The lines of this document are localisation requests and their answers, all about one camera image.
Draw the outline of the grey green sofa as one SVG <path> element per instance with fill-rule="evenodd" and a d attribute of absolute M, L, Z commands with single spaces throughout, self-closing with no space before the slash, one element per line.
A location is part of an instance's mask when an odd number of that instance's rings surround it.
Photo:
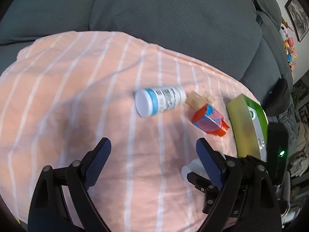
<path fill-rule="evenodd" d="M 1 70 L 47 35 L 124 32 L 210 64 L 261 105 L 284 78 L 289 108 L 293 82 L 281 18 L 276 0 L 1 0 Z"/>

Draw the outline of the translucent plastic clip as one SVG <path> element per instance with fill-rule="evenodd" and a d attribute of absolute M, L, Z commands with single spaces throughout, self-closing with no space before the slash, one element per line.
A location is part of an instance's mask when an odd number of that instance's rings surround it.
<path fill-rule="evenodd" d="M 195 110 L 203 108 L 207 104 L 212 104 L 216 101 L 210 93 L 205 91 L 202 95 L 196 91 L 191 91 L 187 93 L 185 103 Z"/>

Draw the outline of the white power adapter plug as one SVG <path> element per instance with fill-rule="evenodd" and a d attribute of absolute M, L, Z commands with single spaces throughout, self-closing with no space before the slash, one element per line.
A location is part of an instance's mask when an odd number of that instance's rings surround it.
<path fill-rule="evenodd" d="M 216 150 L 209 152 L 208 150 L 200 149 L 198 151 L 198 159 L 194 159 L 191 163 L 182 167 L 182 179 L 188 182 L 187 174 L 194 172 L 210 181 L 221 181 L 222 173 L 213 155 L 219 159 L 223 158 L 223 162 L 225 162 L 226 158 L 222 152 Z"/>

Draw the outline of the pink white striped cloth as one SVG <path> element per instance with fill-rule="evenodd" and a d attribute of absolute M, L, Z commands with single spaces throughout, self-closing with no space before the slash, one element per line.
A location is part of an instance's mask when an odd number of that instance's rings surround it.
<path fill-rule="evenodd" d="M 196 141 L 236 156 L 234 135 L 207 135 L 181 105 L 150 118 L 137 114 L 134 92 L 181 86 L 226 104 L 253 94 L 218 69 L 120 32 L 67 32 L 22 48 L 1 75 L 1 196 L 28 219 L 45 165 L 68 166 L 107 137 L 112 151 L 89 194 L 112 231 L 196 231 L 203 194 L 181 168 L 196 159 Z"/>

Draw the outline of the black framed picture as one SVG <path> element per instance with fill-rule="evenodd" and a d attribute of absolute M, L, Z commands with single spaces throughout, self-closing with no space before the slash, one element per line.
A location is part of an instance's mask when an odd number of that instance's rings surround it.
<path fill-rule="evenodd" d="M 308 33 L 308 15 L 298 0 L 288 0 L 285 9 L 294 27 L 298 42 Z"/>

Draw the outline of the black sofa cushion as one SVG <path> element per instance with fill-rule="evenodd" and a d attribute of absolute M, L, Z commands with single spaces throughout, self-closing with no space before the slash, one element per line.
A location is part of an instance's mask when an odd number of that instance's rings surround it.
<path fill-rule="evenodd" d="M 288 82 L 286 79 L 281 78 L 269 92 L 262 107 L 267 116 L 278 116 L 288 109 L 290 101 Z"/>

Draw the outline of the orange blue pink toy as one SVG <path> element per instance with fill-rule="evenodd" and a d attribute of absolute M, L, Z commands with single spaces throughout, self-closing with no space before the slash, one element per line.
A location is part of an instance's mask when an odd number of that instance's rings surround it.
<path fill-rule="evenodd" d="M 206 104 L 196 111 L 191 123 L 203 132 L 219 137 L 226 135 L 229 129 L 223 115 L 210 104 Z"/>

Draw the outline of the white bottle blue label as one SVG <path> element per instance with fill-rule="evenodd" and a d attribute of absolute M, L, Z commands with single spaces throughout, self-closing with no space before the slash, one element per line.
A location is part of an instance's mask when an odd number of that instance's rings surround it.
<path fill-rule="evenodd" d="M 137 90 L 134 99 L 138 114 L 146 118 L 173 110 L 184 104 L 186 92 L 181 86 L 146 88 Z"/>

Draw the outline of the colourful plush toys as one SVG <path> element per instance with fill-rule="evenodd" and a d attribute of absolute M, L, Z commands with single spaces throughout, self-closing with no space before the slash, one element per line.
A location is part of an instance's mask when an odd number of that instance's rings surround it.
<path fill-rule="evenodd" d="M 288 25 L 288 23 L 284 20 L 284 18 L 281 18 L 281 26 L 279 29 L 279 34 L 281 35 L 283 41 L 283 46 L 288 59 L 288 64 L 290 66 L 290 70 L 292 73 L 292 79 L 294 80 L 295 78 L 294 68 L 296 66 L 297 54 L 294 40 L 292 37 L 289 36 L 288 30 L 293 32 L 293 29 Z"/>

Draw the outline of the green cardboard box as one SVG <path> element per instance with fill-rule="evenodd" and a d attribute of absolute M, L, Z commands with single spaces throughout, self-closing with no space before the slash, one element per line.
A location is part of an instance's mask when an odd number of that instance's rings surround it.
<path fill-rule="evenodd" d="M 240 94 L 227 104 L 239 157 L 267 160 L 268 120 L 262 107 Z"/>

